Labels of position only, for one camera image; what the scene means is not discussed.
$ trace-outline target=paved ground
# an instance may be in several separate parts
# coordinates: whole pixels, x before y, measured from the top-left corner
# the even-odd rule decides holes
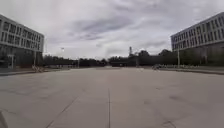
[[[0,77],[9,128],[218,128],[224,76],[76,69]]]

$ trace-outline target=pole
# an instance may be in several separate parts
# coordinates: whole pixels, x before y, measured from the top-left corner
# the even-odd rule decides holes
[[[78,58],[78,68],[79,68],[79,58]]]
[[[14,67],[14,56],[12,55],[12,69],[13,69],[13,67]]]
[[[34,62],[33,62],[33,66],[36,66],[36,51],[34,51]]]
[[[177,51],[178,68],[180,68],[180,50]]]

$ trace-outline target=building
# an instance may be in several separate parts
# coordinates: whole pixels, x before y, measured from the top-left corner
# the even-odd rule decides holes
[[[224,52],[224,12],[171,36],[172,50],[190,51],[207,59]]]
[[[0,15],[0,67],[39,64],[43,46],[43,34]]]

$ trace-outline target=road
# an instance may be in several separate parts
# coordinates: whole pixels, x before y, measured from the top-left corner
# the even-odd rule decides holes
[[[218,128],[224,76],[76,69],[0,77],[9,128]]]

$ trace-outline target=concrete floor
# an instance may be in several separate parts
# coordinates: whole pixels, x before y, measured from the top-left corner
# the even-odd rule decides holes
[[[218,128],[224,76],[76,69],[0,77],[9,128]]]

